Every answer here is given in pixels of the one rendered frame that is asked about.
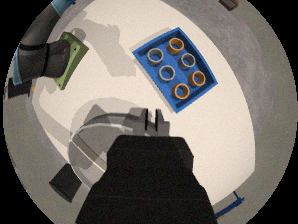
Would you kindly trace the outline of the bronze bushing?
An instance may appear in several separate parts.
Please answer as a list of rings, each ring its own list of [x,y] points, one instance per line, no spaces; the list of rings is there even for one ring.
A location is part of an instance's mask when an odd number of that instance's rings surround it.
[[[195,73],[196,73],[196,75],[198,76],[198,83],[196,83],[195,81],[194,81],[194,75],[195,75]],[[192,72],[192,73],[190,73],[189,75],[188,75],[188,82],[191,84],[191,85],[194,85],[194,86],[200,86],[200,85],[203,85],[204,84],[204,82],[205,82],[205,76],[204,76],[204,74],[202,73],[202,72],[200,72],[200,71],[196,71],[196,72]]]
[[[179,47],[179,49],[174,49],[171,44],[175,44]],[[168,51],[171,53],[171,54],[178,54],[184,47],[184,43],[178,39],[178,38],[172,38],[168,44]]]
[[[177,93],[176,93],[176,89],[177,89],[178,86],[182,86],[183,89],[184,89],[184,93],[183,93],[183,95],[182,95],[182,96],[179,96],[179,97],[178,97],[178,95],[177,95]],[[179,99],[185,99],[185,98],[187,98],[188,95],[189,95],[189,88],[188,88],[188,86],[185,85],[185,84],[176,84],[176,85],[174,85],[173,88],[172,88],[172,93],[173,93],[173,95],[174,95],[175,97],[177,97],[177,98],[179,98]]]

